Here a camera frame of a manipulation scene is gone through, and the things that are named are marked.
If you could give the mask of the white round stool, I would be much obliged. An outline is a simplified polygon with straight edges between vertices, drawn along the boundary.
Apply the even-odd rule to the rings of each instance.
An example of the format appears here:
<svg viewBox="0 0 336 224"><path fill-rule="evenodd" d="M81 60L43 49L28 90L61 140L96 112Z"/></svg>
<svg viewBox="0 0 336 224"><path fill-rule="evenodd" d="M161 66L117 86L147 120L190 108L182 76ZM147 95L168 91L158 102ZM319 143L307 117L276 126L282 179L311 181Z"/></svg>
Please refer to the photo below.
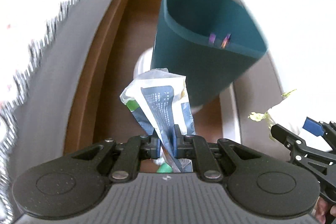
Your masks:
<svg viewBox="0 0 336 224"><path fill-rule="evenodd" d="M170 73L167 68L150 70L151 60L153 56L153 47L143 52L138 58L133 72L133 79L140 84L144 84L143 88L154 89L155 92L163 92L167 90L172 99L172 108L175 105L187 103L191 114L197 113L203 108L203 105L191 106L189 95L186 88L187 77L176 73Z"/></svg>

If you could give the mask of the white wardrobe door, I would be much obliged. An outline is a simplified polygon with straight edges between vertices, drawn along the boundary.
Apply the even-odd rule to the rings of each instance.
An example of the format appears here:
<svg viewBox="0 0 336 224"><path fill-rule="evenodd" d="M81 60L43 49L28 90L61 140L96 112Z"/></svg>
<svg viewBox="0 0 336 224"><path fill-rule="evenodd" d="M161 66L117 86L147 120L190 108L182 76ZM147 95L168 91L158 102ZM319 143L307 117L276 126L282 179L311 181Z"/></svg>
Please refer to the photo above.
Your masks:
<svg viewBox="0 0 336 224"><path fill-rule="evenodd" d="M268 44L267 54L234 83L242 138L267 134L249 119L303 92L315 109L335 117L335 0L239 0Z"/></svg>

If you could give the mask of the white blue snack bag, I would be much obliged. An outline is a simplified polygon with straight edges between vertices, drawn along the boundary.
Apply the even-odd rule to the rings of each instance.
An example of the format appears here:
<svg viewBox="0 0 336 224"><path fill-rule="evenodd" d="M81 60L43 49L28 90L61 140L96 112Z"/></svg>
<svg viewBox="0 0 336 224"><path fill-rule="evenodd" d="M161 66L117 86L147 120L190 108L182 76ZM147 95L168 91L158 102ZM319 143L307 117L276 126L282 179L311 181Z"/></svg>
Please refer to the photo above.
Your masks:
<svg viewBox="0 0 336 224"><path fill-rule="evenodd" d="M191 160L178 155L178 138L195 134L186 76L152 69L138 75L120 100L147 135L158 135L159 164L166 162L175 173L193 171Z"/></svg>

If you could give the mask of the dark green trash bin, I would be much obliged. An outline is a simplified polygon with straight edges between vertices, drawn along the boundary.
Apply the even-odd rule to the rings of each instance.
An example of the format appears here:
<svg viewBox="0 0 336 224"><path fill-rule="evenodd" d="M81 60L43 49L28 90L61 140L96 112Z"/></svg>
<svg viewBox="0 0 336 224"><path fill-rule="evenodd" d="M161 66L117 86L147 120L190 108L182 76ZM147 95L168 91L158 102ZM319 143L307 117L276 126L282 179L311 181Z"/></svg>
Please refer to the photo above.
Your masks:
<svg viewBox="0 0 336 224"><path fill-rule="evenodd" d="M161 0L151 68L186 76L191 107L212 101L266 51L234 0Z"/></svg>

